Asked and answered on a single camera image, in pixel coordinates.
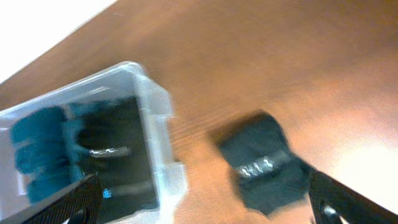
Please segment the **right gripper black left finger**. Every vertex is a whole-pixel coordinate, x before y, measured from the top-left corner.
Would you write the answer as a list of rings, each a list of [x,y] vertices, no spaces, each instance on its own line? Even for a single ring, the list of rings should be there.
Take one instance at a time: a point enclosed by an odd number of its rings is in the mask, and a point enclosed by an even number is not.
[[[97,175],[65,187],[22,211],[19,223],[96,223],[103,201]]]

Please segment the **black taped garment roll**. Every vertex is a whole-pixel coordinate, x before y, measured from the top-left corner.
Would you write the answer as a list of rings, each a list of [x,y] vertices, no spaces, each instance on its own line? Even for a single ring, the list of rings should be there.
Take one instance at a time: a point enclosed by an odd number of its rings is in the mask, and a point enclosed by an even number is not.
[[[311,167],[292,152],[271,114],[253,111],[211,130],[209,136],[232,168],[245,207],[269,216],[305,200]]]
[[[98,103],[82,117],[76,141],[85,149],[78,165],[96,174],[103,189],[98,223],[111,222],[143,209],[157,208],[149,153],[137,98]]]

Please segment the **blue taped garment roll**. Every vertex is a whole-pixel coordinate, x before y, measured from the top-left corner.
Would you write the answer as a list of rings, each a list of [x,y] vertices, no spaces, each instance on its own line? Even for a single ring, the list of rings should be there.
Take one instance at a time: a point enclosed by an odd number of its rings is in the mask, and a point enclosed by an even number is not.
[[[46,107],[18,119],[10,129],[15,168],[29,178],[31,204],[81,179],[67,152],[62,128],[66,120],[63,108]]]

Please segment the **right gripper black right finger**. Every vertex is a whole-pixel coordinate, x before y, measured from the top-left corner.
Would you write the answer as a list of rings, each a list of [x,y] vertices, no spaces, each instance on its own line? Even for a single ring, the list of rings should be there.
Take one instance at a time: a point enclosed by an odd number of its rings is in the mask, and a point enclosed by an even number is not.
[[[397,223],[397,214],[317,170],[310,174],[309,196],[316,223]]]

